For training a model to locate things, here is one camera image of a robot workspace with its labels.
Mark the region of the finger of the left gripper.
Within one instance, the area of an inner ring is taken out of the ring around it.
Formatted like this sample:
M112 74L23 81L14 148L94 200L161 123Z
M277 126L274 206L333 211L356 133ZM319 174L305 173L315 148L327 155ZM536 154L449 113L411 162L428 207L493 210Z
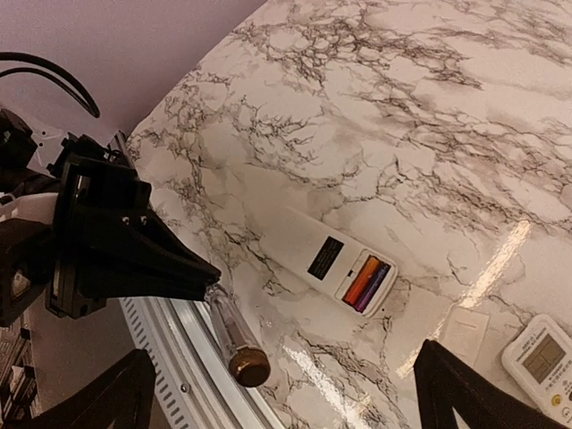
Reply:
M78 290L90 299L159 297L203 301L207 283L135 272L88 270L78 279Z
M131 214L91 209L80 227L80 275L135 272L180 281L219 282L221 271L189 250L150 209Z

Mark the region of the white remote control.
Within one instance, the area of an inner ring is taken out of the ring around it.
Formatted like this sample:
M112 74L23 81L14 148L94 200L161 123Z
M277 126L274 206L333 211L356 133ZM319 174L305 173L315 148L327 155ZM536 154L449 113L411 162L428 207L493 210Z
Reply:
M311 288L363 317L381 308L397 279L398 267L389 257L291 207L268 213L260 247ZM370 256L381 261L379 268L388 264L391 269L365 311L359 313L343 297Z

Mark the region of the clear handle screwdriver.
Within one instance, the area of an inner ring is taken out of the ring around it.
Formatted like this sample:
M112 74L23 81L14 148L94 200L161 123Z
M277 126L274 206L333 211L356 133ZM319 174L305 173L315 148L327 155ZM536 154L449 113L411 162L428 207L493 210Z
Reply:
M205 301L230 375L246 388L264 384L271 374L269 358L231 296L215 284L206 289Z

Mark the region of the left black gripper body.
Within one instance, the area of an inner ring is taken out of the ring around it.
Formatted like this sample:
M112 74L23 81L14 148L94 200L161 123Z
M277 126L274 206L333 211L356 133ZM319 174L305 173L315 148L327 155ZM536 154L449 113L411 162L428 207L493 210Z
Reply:
M69 135L62 147L47 167L60 189L53 221L58 251L46 309L82 318L105 307L97 270L112 260L111 240L136 224L133 211L147 208L151 185L119 148L103 147L87 135Z

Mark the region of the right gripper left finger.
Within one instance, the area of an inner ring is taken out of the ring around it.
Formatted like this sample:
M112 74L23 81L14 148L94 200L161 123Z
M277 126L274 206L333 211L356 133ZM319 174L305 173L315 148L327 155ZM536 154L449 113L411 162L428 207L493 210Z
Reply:
M61 404L29 421L30 428L148 428L156 370L134 349Z

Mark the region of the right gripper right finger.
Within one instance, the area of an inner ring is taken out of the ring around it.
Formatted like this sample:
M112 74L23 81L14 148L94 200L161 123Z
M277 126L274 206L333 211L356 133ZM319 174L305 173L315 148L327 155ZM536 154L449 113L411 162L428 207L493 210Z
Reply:
M414 363L421 426L563 428L564 425L489 383L438 341L426 340Z

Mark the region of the white battery cover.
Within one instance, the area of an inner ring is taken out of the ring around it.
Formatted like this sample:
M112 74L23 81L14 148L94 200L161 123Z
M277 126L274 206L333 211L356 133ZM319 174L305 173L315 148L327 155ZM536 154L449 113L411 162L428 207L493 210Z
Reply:
M451 309L439 342L468 366L473 366L479 355L490 316L468 308Z

